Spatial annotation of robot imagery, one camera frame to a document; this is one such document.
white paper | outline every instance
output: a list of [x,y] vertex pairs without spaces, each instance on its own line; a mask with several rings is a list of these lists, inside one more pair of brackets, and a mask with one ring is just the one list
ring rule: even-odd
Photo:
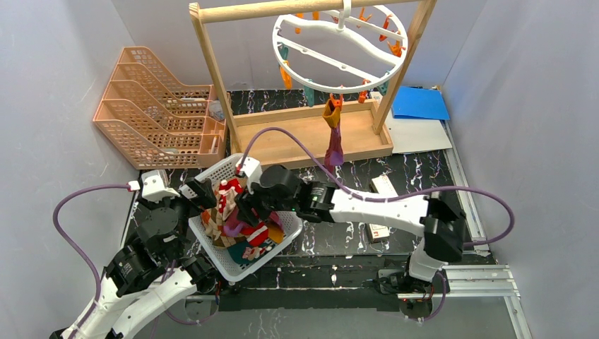
[[[379,103],[383,99],[379,92],[373,91],[370,96]],[[452,148],[451,141],[439,120],[395,119],[392,110],[389,110],[385,125],[393,141],[393,153],[417,153]]]

wooden base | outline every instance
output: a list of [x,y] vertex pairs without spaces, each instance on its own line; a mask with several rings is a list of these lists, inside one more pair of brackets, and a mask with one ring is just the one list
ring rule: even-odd
[[[378,108],[376,100],[367,100],[364,104],[357,101],[343,103],[341,145],[345,161],[391,155],[393,142],[387,128],[383,128],[379,135],[374,134],[372,128],[373,116]],[[234,148],[233,152],[245,150],[260,130],[277,126],[296,136],[323,162],[331,135],[331,129],[322,118],[323,111],[324,105],[317,105],[235,116],[242,149]],[[287,168],[299,168],[314,165],[291,138],[277,131],[269,131],[260,136],[249,155],[260,160],[263,166],[281,164]]]

gray wall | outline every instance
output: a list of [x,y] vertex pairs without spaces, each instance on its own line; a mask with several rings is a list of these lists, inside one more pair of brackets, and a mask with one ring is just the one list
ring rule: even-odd
[[[489,0],[444,85],[471,186],[516,229],[492,245],[536,338],[597,338],[599,3]],[[506,225],[479,200],[490,234]]]
[[[189,17],[190,0],[112,0],[137,45],[150,47],[167,67],[184,83],[211,83],[206,63]],[[202,0],[206,8],[232,4],[247,4],[257,0]],[[472,25],[484,6],[482,0],[440,0],[437,3],[418,51],[405,78],[406,84],[439,85],[462,47]],[[416,3],[389,5],[406,29],[416,9]],[[376,13],[367,8],[368,13]],[[373,15],[371,22],[382,25],[384,16]],[[354,16],[360,14],[356,8]],[[212,23],[208,31],[223,80],[228,90],[253,88],[283,88],[272,47],[272,31],[276,17]],[[387,50],[378,35],[367,34],[376,45]],[[329,36],[304,30],[296,35],[283,27],[283,35],[330,57],[347,62],[375,75],[388,69],[373,64],[371,57],[347,43]],[[311,57],[290,52],[291,67],[307,78],[326,85],[353,84],[360,79],[335,70]]]
[[[54,206],[136,171],[92,125],[129,34],[110,0],[0,1],[0,328],[48,338],[93,296],[88,267],[52,225]],[[98,268],[119,246],[131,194],[104,191],[63,209]]]

power strip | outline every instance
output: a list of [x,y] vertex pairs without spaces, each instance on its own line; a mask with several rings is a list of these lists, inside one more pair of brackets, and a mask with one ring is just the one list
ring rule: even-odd
[[[393,184],[389,180],[386,175],[381,175],[380,177],[376,177],[370,180],[370,189],[378,194],[382,194],[384,196],[396,196],[397,193],[393,187]],[[389,227],[368,224],[368,237],[370,238],[371,243],[382,242],[383,240],[387,240],[389,238]]]

wooden frame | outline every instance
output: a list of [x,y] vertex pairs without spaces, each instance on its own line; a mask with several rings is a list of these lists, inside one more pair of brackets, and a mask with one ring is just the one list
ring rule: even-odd
[[[437,0],[352,0],[353,7],[415,1],[419,1],[419,4],[408,28],[408,41],[410,44],[408,45],[405,61],[400,71],[389,81],[387,94],[383,97],[381,104],[378,105],[377,102],[372,100],[368,100],[364,104],[358,102],[345,102],[343,104],[341,131],[346,161],[391,154],[393,142],[387,129],[384,128],[385,118],[391,109],[393,99],[397,95],[422,33],[437,3]],[[342,7],[343,0],[282,0],[217,8],[200,8],[197,3],[189,4],[191,21],[194,24],[218,97],[227,97],[227,91],[220,76],[220,70],[206,30],[207,23],[328,11]],[[242,152],[247,147],[249,140],[261,129],[269,126],[279,126],[296,136],[319,159],[324,158],[330,133],[328,125],[324,121],[318,121],[322,111],[323,105],[319,105],[233,116],[230,103],[225,101],[225,105],[223,105],[223,112],[231,136],[232,152]],[[282,164],[288,168],[313,165],[309,157],[303,154],[291,139],[281,133],[279,134],[268,133],[259,138],[250,155],[260,160],[264,165]]]

